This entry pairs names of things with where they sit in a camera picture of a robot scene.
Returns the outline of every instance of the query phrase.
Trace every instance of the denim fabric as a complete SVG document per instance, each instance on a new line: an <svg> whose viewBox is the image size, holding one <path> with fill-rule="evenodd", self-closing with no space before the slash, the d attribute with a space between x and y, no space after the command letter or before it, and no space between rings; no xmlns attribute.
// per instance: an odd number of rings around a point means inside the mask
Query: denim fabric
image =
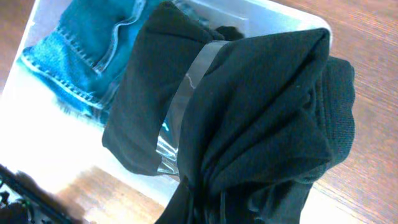
<svg viewBox="0 0 398 224"><path fill-rule="evenodd" d="M134 40L152 11L164 1L74 0L58 27L35 46L24 49L19 63L64 105L105 124ZM186 14L194 14L186 4L177 2Z"/></svg>

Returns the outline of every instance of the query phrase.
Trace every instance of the denim seam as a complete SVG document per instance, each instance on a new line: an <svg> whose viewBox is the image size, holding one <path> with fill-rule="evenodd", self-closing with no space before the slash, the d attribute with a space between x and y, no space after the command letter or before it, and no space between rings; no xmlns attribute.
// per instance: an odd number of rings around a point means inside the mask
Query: denim seam
<svg viewBox="0 0 398 224"><path fill-rule="evenodd" d="M121 26L128 26L128 25L131 25L131 24L137 22L141 16L141 13L144 10L145 3L146 3L145 0L138 0L132 10L133 16L115 24L115 26L112 29L111 42L109 44L108 50L106 51L106 53L104 54L102 59L99 60L99 62L93 67L93 70L97 74L101 75L102 72L105 71L105 69L108 67L108 65L110 64L110 62L112 61L112 59L116 53L116 50L118 48L118 42L119 42L119 38L118 38L119 28Z"/></svg>
<svg viewBox="0 0 398 224"><path fill-rule="evenodd" d="M94 97L92 95L85 93L84 91L82 91L81 89L76 87L74 84L72 84L68 81L62 80L59 76L52 74L51 71L49 71L49 70L42 71L40 65L38 65L36 62L34 62L34 60L29 55L25 54L25 52L22 53L21 60L31 70L33 70L34 72L38 72L42 76L50 79L51 81L56 83L58 86L61 86L67 93L75 96L80 101L82 101L82 102L86 103L87 105L92 106L94 108L98 108L100 110L103 109L103 105L101 103L99 103L100 102L99 99L97 99L96 97Z"/></svg>
<svg viewBox="0 0 398 224"><path fill-rule="evenodd" d="M79 56L82 61L88 65L90 68L94 67L94 61L91 59L88 54L84 51L83 47L80 45L79 41L77 38L70 33L70 31L67 31L64 29L61 25L59 25L57 28L55 28L55 31L63 37L65 40L65 43L74 51L77 56Z"/></svg>

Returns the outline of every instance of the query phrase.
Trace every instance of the brown wood surface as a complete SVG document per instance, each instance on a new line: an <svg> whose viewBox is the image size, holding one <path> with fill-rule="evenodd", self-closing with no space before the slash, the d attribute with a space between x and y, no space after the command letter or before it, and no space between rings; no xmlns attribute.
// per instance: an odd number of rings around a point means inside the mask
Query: brown wood surface
<svg viewBox="0 0 398 224"><path fill-rule="evenodd" d="M276 1L324 18L333 29L331 55L349 60L356 69L353 150L314 187L355 211L351 215L361 222L398 223L398 1ZM33 2L0 0L0 92ZM103 221L99 223L122 213L142 213L142 222L150 223L161 211L99 169L82 174L58 196L67 204L77 201L81 207L95 208L91 215ZM153 207L135 207L141 201Z"/></svg>
<svg viewBox="0 0 398 224"><path fill-rule="evenodd" d="M324 18L331 55L356 70L356 138L316 188L366 217L398 223L398 1L277 0Z"/></svg>

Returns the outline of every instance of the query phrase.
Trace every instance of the blue denim garment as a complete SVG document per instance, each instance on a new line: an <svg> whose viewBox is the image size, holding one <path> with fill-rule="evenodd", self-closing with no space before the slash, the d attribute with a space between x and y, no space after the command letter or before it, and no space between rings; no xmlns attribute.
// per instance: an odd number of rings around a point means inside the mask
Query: blue denim garment
<svg viewBox="0 0 398 224"><path fill-rule="evenodd" d="M58 27L23 50L19 64L64 105L106 124L134 40L152 11L166 0L73 0ZM181 2L180 8L206 24Z"/></svg>

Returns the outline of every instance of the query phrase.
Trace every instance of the transparent packaging band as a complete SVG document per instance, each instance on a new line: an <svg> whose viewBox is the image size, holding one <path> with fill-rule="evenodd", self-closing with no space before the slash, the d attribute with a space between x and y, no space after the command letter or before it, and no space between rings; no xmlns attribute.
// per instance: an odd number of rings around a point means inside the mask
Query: transparent packaging band
<svg viewBox="0 0 398 224"><path fill-rule="evenodd" d="M177 153L185 109L217 53L227 43L228 41L214 41L206 44L192 62L178 87L157 137L156 152L162 156L162 163L157 169L158 173L178 175Z"/></svg>

